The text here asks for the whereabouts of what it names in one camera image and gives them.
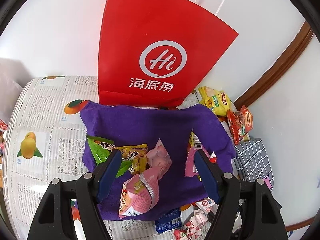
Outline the small red snack packet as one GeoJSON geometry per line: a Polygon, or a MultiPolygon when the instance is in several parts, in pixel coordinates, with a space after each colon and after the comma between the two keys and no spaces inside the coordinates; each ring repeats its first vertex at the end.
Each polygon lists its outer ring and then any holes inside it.
{"type": "Polygon", "coordinates": [[[214,163],[214,164],[217,163],[217,156],[215,155],[214,152],[209,156],[209,160],[211,163],[214,163]]]}

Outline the green triangular snack pack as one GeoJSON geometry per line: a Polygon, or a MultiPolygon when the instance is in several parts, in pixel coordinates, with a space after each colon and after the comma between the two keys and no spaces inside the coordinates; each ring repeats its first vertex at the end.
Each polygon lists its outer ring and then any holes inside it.
{"type": "MultiPolygon", "coordinates": [[[[111,152],[116,148],[114,141],[102,137],[87,135],[87,141],[95,164],[104,163],[111,152]]],[[[132,161],[122,158],[116,178],[122,176],[131,166],[132,161]]]]}

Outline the long pink red wrapper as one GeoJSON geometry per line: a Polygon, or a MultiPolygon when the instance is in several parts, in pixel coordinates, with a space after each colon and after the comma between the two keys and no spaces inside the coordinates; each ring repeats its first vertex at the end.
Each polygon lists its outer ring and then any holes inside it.
{"type": "Polygon", "coordinates": [[[206,214],[210,213],[211,207],[215,204],[215,202],[210,199],[209,197],[204,198],[203,200],[200,200],[198,202],[195,202],[195,205],[204,211],[206,214]]]}

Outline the yellow triangular snack pack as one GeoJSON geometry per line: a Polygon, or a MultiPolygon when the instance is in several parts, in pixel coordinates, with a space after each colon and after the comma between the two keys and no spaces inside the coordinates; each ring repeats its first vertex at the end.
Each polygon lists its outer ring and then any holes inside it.
{"type": "Polygon", "coordinates": [[[142,173],[146,170],[148,145],[133,145],[117,147],[120,150],[122,158],[131,161],[129,172],[132,175],[142,173]]]}

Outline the pink yellow candy bag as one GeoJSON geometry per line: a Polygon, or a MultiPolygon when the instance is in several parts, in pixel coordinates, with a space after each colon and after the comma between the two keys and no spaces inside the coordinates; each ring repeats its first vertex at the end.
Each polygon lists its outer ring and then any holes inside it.
{"type": "Polygon", "coordinates": [[[185,177],[193,177],[193,176],[199,175],[194,163],[195,153],[197,150],[203,150],[205,155],[208,158],[210,158],[210,155],[208,154],[207,150],[203,147],[197,135],[192,131],[189,137],[189,142],[187,147],[187,160],[185,162],[185,172],[184,172],[185,177]]]}

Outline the pink silver-striped snack bag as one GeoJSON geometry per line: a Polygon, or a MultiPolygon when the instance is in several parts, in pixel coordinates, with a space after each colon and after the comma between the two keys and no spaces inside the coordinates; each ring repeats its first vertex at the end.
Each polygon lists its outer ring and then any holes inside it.
{"type": "Polygon", "coordinates": [[[152,209],[159,200],[159,168],[151,167],[123,183],[119,218],[138,216],[152,209]]]}

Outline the light pink snack packet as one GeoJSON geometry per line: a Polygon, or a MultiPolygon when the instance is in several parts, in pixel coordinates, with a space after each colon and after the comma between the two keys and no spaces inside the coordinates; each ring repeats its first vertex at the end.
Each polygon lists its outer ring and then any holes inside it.
{"type": "Polygon", "coordinates": [[[146,154],[146,157],[149,166],[157,168],[157,179],[161,180],[171,167],[172,161],[160,139],[156,146],[146,154]]]}

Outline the blue snack packet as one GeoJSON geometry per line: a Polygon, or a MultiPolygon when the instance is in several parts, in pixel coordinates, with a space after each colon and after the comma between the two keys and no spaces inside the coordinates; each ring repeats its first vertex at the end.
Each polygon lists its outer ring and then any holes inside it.
{"type": "Polygon", "coordinates": [[[155,220],[155,228],[158,233],[163,233],[182,226],[180,208],[173,209],[155,220]]]}

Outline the grey checked cloth with star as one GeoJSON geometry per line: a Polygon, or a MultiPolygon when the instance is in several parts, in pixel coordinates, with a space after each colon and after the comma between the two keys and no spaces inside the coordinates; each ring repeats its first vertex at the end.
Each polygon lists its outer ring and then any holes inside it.
{"type": "Polygon", "coordinates": [[[266,148],[261,138],[253,138],[236,145],[233,159],[240,180],[254,182],[262,179],[273,193],[274,176],[266,148]]]}

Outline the purple towel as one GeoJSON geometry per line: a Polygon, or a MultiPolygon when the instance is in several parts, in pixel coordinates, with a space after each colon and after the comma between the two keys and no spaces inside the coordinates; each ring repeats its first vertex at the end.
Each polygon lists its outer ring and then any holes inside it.
{"type": "Polygon", "coordinates": [[[172,165],[159,181],[159,201],[135,220],[153,221],[166,212],[206,198],[203,183],[185,177],[189,137],[194,132],[208,153],[215,153],[223,172],[232,172],[235,149],[217,116],[203,105],[182,110],[140,109],[130,106],[104,106],[95,102],[80,111],[87,134],[112,140],[116,146],[147,144],[149,149],[162,141],[172,165]]]}

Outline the strawberry print snack packet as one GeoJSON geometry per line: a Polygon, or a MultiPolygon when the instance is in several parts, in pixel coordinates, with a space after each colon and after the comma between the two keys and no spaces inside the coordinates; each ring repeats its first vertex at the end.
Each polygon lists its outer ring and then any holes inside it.
{"type": "Polygon", "coordinates": [[[176,240],[197,240],[202,235],[201,228],[208,222],[207,214],[202,210],[195,210],[194,215],[185,223],[183,229],[174,230],[176,240]]]}

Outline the orange chips bag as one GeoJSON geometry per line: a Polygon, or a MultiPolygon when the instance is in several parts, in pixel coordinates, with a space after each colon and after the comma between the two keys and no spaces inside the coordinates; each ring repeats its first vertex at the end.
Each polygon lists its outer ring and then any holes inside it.
{"type": "Polygon", "coordinates": [[[253,129],[253,115],[246,106],[242,106],[236,112],[228,110],[227,120],[235,145],[238,145],[244,136],[253,129]]]}

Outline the yellow chips bag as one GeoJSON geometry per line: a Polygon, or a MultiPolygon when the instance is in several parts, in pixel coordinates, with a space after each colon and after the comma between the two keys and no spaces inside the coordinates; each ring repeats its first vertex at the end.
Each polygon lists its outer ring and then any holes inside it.
{"type": "Polygon", "coordinates": [[[206,106],[215,115],[226,116],[231,109],[231,101],[224,91],[218,91],[209,87],[200,87],[195,92],[200,104],[206,106]]]}

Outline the red paper shopping bag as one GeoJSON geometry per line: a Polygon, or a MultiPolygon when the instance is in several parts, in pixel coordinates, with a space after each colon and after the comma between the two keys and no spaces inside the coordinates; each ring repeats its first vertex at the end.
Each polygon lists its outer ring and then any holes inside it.
{"type": "Polygon", "coordinates": [[[176,107],[237,36],[189,0],[107,0],[98,55],[99,102],[176,107]]]}

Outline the white plastic shopping bag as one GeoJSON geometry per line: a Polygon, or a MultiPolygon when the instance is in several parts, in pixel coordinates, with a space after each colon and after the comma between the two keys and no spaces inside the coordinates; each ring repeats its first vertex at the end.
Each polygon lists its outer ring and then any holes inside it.
{"type": "Polygon", "coordinates": [[[5,74],[1,74],[0,89],[1,121],[8,125],[22,87],[5,74]]]}

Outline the brown wooden door frame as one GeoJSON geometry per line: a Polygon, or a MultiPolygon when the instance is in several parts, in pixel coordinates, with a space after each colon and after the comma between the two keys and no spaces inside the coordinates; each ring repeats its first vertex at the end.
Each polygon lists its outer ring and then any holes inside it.
{"type": "Polygon", "coordinates": [[[242,94],[234,105],[237,109],[250,106],[267,92],[299,59],[307,48],[314,32],[308,22],[304,22],[295,38],[278,57],[275,63],[267,70],[247,91],[242,94]]]}

